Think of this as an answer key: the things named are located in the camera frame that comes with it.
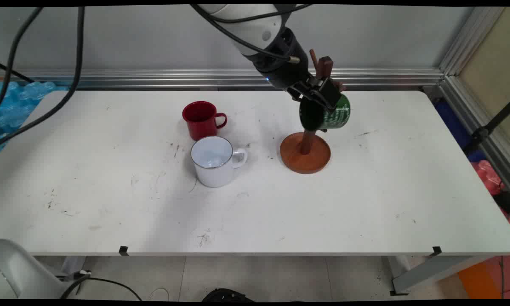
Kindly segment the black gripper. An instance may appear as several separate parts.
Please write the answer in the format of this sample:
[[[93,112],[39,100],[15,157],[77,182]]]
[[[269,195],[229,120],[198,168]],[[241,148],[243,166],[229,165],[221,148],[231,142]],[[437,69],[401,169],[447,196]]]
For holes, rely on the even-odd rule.
[[[308,72],[308,57],[293,31],[286,26],[249,26],[243,30],[243,38],[252,45],[259,44],[261,50],[280,56],[295,57],[298,63],[278,60],[256,53],[245,55],[256,70],[274,87],[288,90],[297,102],[309,101],[327,110],[335,110],[342,93],[329,77],[311,77]]]

